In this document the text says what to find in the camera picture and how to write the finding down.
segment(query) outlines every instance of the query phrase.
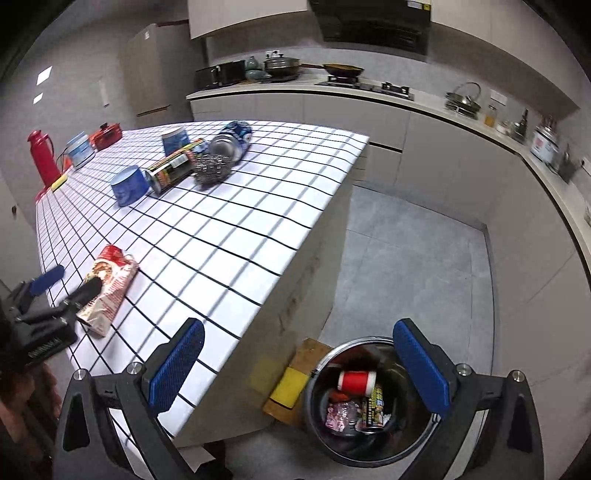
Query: countertop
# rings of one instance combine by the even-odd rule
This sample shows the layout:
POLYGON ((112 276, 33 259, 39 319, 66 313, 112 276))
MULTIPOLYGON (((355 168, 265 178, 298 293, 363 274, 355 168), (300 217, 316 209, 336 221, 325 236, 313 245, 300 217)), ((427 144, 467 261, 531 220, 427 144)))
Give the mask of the countertop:
MULTIPOLYGON (((441 120, 451 122, 462 128, 473 131, 481 137, 487 138, 507 150, 519 155, 531 167, 534 174, 538 177, 542 185, 553 197, 556 205, 566 219, 569 227, 580 244, 582 253, 586 259, 588 269, 591 270, 591 227, 584 221, 584 211, 586 201, 577 187, 573 184, 566 184, 562 179, 549 170, 540 160, 530 153, 528 145, 521 145, 506 135, 501 135, 495 129, 487 127, 479 120, 473 120, 458 113, 451 112, 445 108, 445 98, 438 97, 419 90, 411 92, 415 95, 414 101, 385 95, 383 93, 365 92, 362 90, 346 89, 342 87, 330 87, 315 85, 318 82, 326 80, 326 75, 302 74, 297 80, 285 83, 242 83, 229 87, 223 87, 214 90, 204 90, 192 93, 187 96, 188 100, 198 100, 211 96, 219 96, 228 93, 248 93, 248 92, 280 92, 285 90, 301 91, 302 93, 339 93, 346 94, 360 99, 380 100, 381 102, 391 103, 392 106, 412 109, 417 112, 424 112, 431 116, 439 117, 441 120)), ((381 85, 371 79, 362 80, 373 85, 381 85)))
MULTIPOLYGON (((191 139, 211 139, 225 121, 184 124, 191 139)), ((119 208, 109 180, 126 166, 163 156, 165 127, 126 131, 123 139, 71 171, 37 202, 41 265, 65 267, 48 291, 56 305, 75 290, 107 244, 139 262, 139 272, 105 338, 76 326, 75 368, 93 375, 144 361, 188 317, 205 325, 205 346, 172 408, 159 415, 175 435, 215 379, 368 142, 343 130, 253 122, 245 158, 222 184, 200 190, 192 177, 161 197, 119 208)), ((120 436, 129 432, 113 411, 120 436)))

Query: checkered tablecloth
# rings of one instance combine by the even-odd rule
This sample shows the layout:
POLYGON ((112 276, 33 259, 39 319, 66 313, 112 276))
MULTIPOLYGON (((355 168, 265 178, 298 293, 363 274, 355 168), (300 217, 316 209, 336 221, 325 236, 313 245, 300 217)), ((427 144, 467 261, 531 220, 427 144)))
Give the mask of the checkered tablecloth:
MULTIPOLYGON (((226 122, 184 124, 191 139, 210 140, 226 122)), ((159 419, 175 435, 240 341, 368 137, 332 128, 252 121, 252 144, 222 184, 200 190, 186 179, 161 197, 119 208, 109 181, 130 165, 164 154, 164 127, 126 131, 55 193, 37 203, 41 265, 66 269, 50 304, 75 290, 107 244, 140 269, 112 328, 100 338, 78 324, 69 357, 92 375, 145 361, 188 317, 206 337, 172 408, 159 419)), ((120 411, 119 432, 129 434, 120 411)))

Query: gray tile floor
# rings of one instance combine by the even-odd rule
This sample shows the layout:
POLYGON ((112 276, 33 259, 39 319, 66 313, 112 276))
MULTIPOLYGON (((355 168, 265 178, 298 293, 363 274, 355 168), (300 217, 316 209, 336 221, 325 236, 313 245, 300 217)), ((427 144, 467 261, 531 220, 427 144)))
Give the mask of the gray tile floor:
MULTIPOLYGON (((320 340, 336 346, 391 335, 412 318, 455 363, 490 373, 491 274, 482 232, 403 200, 354 187, 335 306, 320 340)), ((474 422, 448 478, 460 475, 476 440, 474 422)), ((239 480, 395 479, 414 455, 379 469, 340 465, 304 432, 274 423, 227 440, 228 467, 239 480)))

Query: ceiling light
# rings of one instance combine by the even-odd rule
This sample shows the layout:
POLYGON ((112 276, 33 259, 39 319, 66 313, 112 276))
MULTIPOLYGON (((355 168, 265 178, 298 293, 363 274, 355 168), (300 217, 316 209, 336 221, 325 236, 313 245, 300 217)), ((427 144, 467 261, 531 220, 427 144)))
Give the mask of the ceiling light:
POLYGON ((39 75, 37 75, 37 84, 39 85, 40 83, 45 82, 49 78, 50 73, 51 67, 43 70, 39 75))

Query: table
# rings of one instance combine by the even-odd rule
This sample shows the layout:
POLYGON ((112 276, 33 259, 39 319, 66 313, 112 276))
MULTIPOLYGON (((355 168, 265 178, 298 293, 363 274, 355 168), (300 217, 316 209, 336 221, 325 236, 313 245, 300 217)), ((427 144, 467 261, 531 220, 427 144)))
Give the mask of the table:
MULTIPOLYGON (((210 140, 225 123, 184 126, 191 139, 210 140)), ((203 321, 203 351, 172 408, 158 417, 177 445, 259 428, 260 420, 236 427, 242 404, 260 410, 296 342, 317 338, 332 308, 350 198, 346 179, 368 137, 313 125, 251 125, 243 161, 224 183, 207 190, 189 178, 161 197, 117 206, 111 177, 163 156, 165 127, 153 127, 124 132, 37 202, 42 268, 61 264, 66 271, 47 293, 50 304, 79 286, 107 244, 140 265, 106 337, 76 326, 79 340, 68 352, 74 368, 92 375, 120 372, 133 360, 146 360, 188 317, 203 321), (310 308, 318 315, 306 313, 310 308), (286 315, 305 319, 289 326, 286 315), (230 410, 221 428, 216 425, 222 421, 197 414, 216 385, 228 398, 211 393, 203 409, 230 410), (190 419, 196 424, 184 429, 190 419)), ((129 444, 121 412, 112 413, 129 444)))

